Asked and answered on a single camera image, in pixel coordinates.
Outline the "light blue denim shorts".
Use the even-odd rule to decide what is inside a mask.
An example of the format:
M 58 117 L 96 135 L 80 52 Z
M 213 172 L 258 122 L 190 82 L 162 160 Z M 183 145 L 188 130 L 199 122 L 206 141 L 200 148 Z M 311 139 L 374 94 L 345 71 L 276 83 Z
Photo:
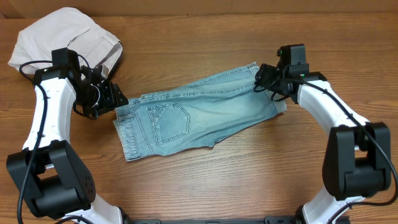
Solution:
M 256 63 L 217 73 L 174 90 L 146 93 L 117 108 L 124 157 L 134 161 L 213 147 L 284 112 L 270 91 L 254 91 Z

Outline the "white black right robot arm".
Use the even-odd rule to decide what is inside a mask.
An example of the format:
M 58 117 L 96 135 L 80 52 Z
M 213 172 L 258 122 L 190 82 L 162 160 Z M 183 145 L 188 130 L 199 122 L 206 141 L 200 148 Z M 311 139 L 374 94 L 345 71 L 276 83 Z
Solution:
M 323 188 L 294 216 L 266 217 L 265 223 L 349 223 L 344 213 L 397 183 L 391 162 L 391 133 L 354 112 L 320 72 L 311 72 L 303 44 L 281 46 L 278 64 L 263 63 L 255 92 L 269 90 L 307 110 L 328 135 Z

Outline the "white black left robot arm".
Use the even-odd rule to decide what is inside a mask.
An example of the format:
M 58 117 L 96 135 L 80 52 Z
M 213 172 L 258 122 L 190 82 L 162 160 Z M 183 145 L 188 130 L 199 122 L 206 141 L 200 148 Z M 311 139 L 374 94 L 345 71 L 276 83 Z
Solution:
M 91 172 L 70 144 L 72 113 L 96 120 L 128 103 L 107 67 L 91 68 L 83 56 L 62 48 L 30 82 L 36 94 L 32 127 L 22 151 L 6 161 L 18 206 L 57 223 L 129 223 L 122 208 L 96 193 Z

